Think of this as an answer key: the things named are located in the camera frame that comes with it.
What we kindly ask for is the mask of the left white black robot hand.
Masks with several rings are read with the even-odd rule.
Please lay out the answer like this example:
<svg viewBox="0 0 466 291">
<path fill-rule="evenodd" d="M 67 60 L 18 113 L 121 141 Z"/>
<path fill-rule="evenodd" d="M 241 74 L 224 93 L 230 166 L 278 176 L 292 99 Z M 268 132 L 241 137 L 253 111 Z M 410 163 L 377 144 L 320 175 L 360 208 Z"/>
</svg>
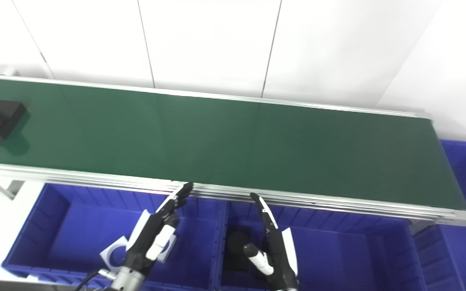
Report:
<svg viewBox="0 0 466 291">
<path fill-rule="evenodd" d="M 179 226 L 180 217 L 176 210 L 186 203 L 194 184 L 188 182 L 172 192 L 140 227 L 132 246 L 127 250 L 124 267 L 148 276 L 158 256 Z"/>
</svg>

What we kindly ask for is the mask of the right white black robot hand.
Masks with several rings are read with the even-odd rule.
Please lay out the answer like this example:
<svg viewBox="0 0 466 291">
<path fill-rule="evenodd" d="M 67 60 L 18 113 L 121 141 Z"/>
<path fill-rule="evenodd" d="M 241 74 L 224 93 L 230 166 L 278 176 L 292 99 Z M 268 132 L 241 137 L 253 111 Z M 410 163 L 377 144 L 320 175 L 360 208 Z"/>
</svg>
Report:
<svg viewBox="0 0 466 291">
<path fill-rule="evenodd" d="M 250 193 L 258 208 L 264 226 L 267 251 L 247 243 L 242 251 L 248 260 L 265 276 L 270 291 L 297 291 L 299 289 L 297 254 L 292 230 L 280 230 L 266 201 L 257 193 Z"/>
</svg>

